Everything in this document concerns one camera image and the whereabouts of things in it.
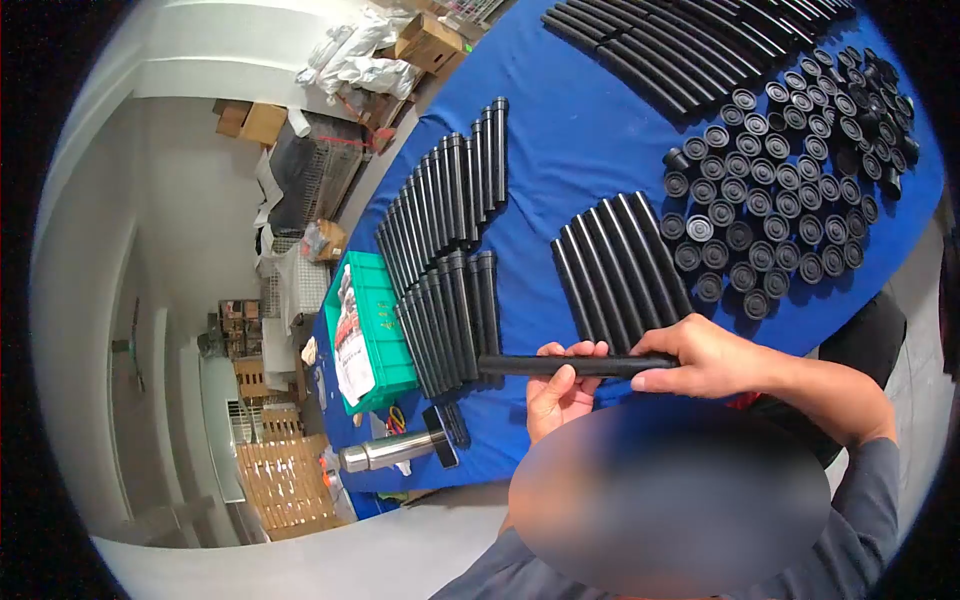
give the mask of cardboard box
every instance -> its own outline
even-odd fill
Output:
[[[464,40],[437,19],[418,14],[400,33],[395,51],[397,58],[437,74],[451,57],[464,51]]]

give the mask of floor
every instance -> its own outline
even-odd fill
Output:
[[[397,152],[417,125],[443,82],[430,80],[420,98],[401,119],[392,146],[375,156],[346,199],[341,226],[352,233],[367,201],[390,168]],[[900,534],[905,535],[923,506],[943,455],[948,417],[956,386],[943,374],[938,293],[945,220],[935,218],[914,251],[885,288],[907,317],[906,342],[887,384],[886,394],[897,411],[900,441]],[[832,491],[840,484],[849,456],[844,450],[827,470]]]

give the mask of blue tablecloth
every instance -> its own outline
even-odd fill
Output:
[[[476,45],[400,149],[348,244],[348,250],[377,252],[372,232],[420,157],[447,133],[469,133],[480,109],[495,96],[506,96],[510,199],[506,212],[486,231],[483,249],[496,250],[499,258],[500,328],[508,354],[530,354],[550,341],[576,341],[549,247],[560,227],[598,199],[618,192],[644,190],[661,214],[663,154],[710,124],[678,131],[595,60],[544,30],[540,15],[552,4],[520,0]],[[736,317],[738,305],[721,303],[715,313],[708,313],[740,335],[795,355],[823,342],[880,290],[916,244],[944,183],[943,159],[919,97],[874,23],[861,16],[832,32],[824,47],[835,54],[847,44],[872,47],[890,60],[900,70],[900,90],[916,102],[914,136],[922,157],[901,177],[902,200],[882,204],[859,270],[817,286],[796,281],[788,299],[759,324]],[[766,97],[758,96],[762,113]],[[876,190],[873,193],[879,199]],[[316,320],[314,335],[326,386],[324,419],[330,441],[339,448],[369,440],[370,420],[355,428],[344,411],[325,319]],[[463,392],[459,403],[472,447],[461,452],[457,468],[444,470],[429,456],[413,461],[410,477],[393,468],[342,473],[344,484],[352,492],[382,492],[510,477],[529,445],[524,384],[522,377],[507,377],[502,390]],[[604,406],[630,393],[627,382],[617,382],[602,387],[597,397]],[[397,404],[410,429],[423,428],[420,412],[429,405],[427,400],[411,393]]]

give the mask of wire mesh cage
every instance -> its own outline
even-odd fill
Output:
[[[303,222],[332,220],[363,162],[362,128],[343,119],[305,112],[313,156],[303,170]]]

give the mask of black plastic handle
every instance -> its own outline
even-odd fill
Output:
[[[680,362],[669,354],[644,356],[512,356],[483,355],[477,369],[499,375],[552,375],[563,365],[573,367],[582,377],[617,377],[630,379],[648,369],[675,369]]]

